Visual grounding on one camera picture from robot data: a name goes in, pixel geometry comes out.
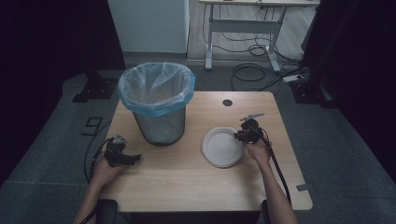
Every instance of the forearm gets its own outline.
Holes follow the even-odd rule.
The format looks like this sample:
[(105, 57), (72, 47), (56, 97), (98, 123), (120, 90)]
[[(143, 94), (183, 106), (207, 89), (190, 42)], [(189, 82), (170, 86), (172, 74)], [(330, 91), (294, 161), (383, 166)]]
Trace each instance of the forearm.
[[(78, 210), (78, 214), (75, 217), (74, 224), (80, 223), (85, 217), (87, 217), (93, 209), (95, 209), (97, 202), (99, 200), (101, 188), (96, 186), (89, 186), (87, 192), (84, 197), (84, 201), (81, 204), (81, 207)], [(87, 222), (87, 223), (96, 223), (96, 215)]]
[(258, 165), (262, 172), (271, 223), (298, 223), (297, 216), (277, 183), (269, 163), (258, 162)]

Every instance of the trash can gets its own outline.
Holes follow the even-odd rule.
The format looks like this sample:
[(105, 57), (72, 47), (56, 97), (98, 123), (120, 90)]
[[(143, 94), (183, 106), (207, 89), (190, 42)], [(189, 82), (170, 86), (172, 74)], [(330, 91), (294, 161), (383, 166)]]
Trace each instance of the trash can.
[(186, 105), (194, 94), (195, 75), (177, 63), (142, 63), (126, 70), (119, 81), (123, 105), (134, 113), (140, 132), (154, 146), (181, 138)]

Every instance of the wooden table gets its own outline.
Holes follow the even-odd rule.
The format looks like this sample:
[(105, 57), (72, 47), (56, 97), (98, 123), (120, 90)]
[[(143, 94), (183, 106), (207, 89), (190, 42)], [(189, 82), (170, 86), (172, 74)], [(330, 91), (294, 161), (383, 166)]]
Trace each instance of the wooden table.
[[(210, 5), (208, 26), (208, 38), (206, 45), (205, 69), (212, 69), (212, 33), (248, 33), (273, 35), (271, 43), (266, 47), (267, 55), (275, 72), (280, 72), (279, 65), (274, 54), (276, 41), (285, 18), (287, 7), (316, 7), (319, 0), (199, 0), (200, 3)], [(213, 17), (214, 5), (237, 5), (237, 6), (264, 6), (282, 7), (279, 18), (276, 21), (243, 21), (229, 19), (215, 19)]]
[[(222, 103), (225, 99), (233, 104), (225, 106)], [(265, 199), (262, 177), (246, 150), (236, 165), (220, 169), (207, 162), (201, 153), (201, 143), (211, 129), (240, 130), (241, 118), (262, 112), (265, 115), (257, 121), (273, 143), (292, 206), (296, 210), (310, 209), (309, 192), (296, 188), (304, 184), (304, 178), (270, 92), (195, 92), (187, 105), (185, 132), (168, 147), (147, 143), (133, 113), (119, 102), (107, 136), (121, 134), (129, 141), (124, 154), (142, 154), (142, 159), (107, 186), (102, 198), (116, 200), (121, 212), (261, 210)]]

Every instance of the blue plastic bag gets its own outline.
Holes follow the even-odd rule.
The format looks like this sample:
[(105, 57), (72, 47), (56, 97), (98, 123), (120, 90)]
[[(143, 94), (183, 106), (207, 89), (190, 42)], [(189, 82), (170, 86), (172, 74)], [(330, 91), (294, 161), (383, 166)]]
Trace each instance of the blue plastic bag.
[(135, 113), (159, 117), (186, 106), (194, 95), (195, 75), (177, 63), (142, 63), (126, 70), (119, 96)]

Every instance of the white plate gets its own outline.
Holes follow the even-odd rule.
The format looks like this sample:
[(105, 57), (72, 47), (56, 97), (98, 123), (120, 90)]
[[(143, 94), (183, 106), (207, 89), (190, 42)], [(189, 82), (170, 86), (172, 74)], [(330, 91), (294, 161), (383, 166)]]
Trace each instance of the white plate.
[(204, 138), (201, 150), (207, 161), (213, 166), (227, 168), (238, 162), (243, 153), (242, 142), (233, 134), (237, 130), (230, 127), (212, 129)]

